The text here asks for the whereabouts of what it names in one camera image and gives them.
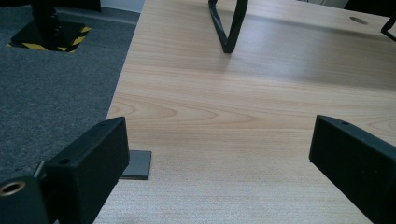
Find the circular hole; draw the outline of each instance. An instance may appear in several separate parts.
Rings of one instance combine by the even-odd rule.
[[[368,25],[369,23],[367,21],[364,21],[362,19],[356,18],[356,17],[349,17],[350,19],[352,19],[353,21],[363,24],[363,25]]]
[[[2,188],[0,188],[0,197],[9,196],[11,194],[14,194],[14,193],[20,191],[21,189],[23,189],[25,187],[25,185],[26,184],[23,181],[9,183],[9,184],[3,186]]]
[[[67,164],[69,162],[70,162],[69,159],[61,159],[61,160],[59,160],[59,164],[61,164],[61,165],[65,165],[65,164]]]

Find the gray carpet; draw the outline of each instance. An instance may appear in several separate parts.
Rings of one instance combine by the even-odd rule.
[[[62,21],[92,28],[75,53],[7,47],[31,9],[0,8],[0,182],[31,175],[106,119],[139,16],[57,10]]]

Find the yellow and black hazard tape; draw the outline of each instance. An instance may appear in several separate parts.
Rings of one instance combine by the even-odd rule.
[[[44,45],[37,45],[32,43],[14,43],[10,42],[7,44],[9,47],[16,47],[16,48],[24,48],[24,49],[41,49],[41,50],[54,50],[54,51],[61,51],[61,52],[70,52],[73,53],[78,45],[84,40],[87,33],[91,30],[89,27],[84,27],[81,32],[79,33],[78,37],[74,40],[72,46],[69,48],[61,48],[61,47],[46,47]]]

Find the wood grain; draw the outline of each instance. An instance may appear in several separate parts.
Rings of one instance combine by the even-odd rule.
[[[218,2],[224,26],[234,6]],[[122,180],[96,223],[369,223],[308,153],[317,114],[396,145],[386,20],[250,0],[226,55],[206,1],[146,0],[108,117],[153,152],[151,174]]]

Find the wooden table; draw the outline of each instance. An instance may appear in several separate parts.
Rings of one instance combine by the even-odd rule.
[[[308,153],[317,114],[396,145],[386,20],[250,0],[227,55],[206,1],[146,0],[108,117],[152,151],[150,178],[121,180],[96,223],[369,223]]]

